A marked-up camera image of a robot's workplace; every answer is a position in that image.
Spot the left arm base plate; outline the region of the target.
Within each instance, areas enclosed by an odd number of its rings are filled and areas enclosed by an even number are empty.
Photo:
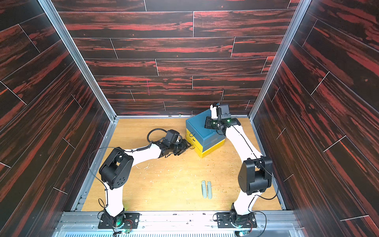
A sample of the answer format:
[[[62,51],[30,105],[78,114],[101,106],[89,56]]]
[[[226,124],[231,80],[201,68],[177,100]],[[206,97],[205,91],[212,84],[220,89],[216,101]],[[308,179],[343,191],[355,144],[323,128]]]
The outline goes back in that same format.
[[[105,212],[101,216],[98,229],[137,229],[140,215],[137,212],[122,212],[116,217],[112,217]]]

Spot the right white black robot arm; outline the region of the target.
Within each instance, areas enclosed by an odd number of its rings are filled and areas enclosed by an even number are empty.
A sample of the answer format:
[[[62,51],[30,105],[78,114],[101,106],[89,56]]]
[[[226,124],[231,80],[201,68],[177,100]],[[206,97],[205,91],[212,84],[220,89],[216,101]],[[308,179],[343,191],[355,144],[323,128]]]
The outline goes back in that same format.
[[[241,159],[242,165],[237,178],[241,191],[230,210],[231,224],[240,228],[253,221],[253,205],[272,185],[272,159],[263,156],[253,146],[236,118],[207,117],[204,127],[226,136]]]

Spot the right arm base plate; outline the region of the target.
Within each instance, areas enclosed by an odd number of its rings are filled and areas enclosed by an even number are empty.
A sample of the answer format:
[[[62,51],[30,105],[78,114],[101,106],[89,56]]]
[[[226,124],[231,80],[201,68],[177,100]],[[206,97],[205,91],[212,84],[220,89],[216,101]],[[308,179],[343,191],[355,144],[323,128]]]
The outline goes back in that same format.
[[[216,212],[212,219],[219,229],[257,228],[256,218],[252,212],[246,215],[238,215],[235,212]]]

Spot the teal yellow drawer cabinet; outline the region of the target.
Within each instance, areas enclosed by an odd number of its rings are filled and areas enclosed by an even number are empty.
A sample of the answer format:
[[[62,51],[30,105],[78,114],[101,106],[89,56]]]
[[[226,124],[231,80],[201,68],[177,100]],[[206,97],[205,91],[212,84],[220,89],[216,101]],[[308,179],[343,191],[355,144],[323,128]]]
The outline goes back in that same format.
[[[194,151],[200,158],[224,145],[226,137],[218,134],[214,129],[205,128],[206,118],[211,116],[208,109],[186,120],[186,140],[193,145]]]

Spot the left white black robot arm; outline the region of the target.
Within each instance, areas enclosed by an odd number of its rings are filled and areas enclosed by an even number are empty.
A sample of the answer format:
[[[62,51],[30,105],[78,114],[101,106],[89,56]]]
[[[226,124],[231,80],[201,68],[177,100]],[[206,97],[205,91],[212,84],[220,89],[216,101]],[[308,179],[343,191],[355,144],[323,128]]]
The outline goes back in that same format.
[[[149,160],[179,156],[191,147],[179,132],[172,129],[155,128],[148,133],[147,141],[147,146],[137,149],[113,148],[99,168],[99,181],[105,187],[106,194],[106,203],[102,204],[104,219],[114,228],[120,228],[126,222],[123,187],[132,168]]]

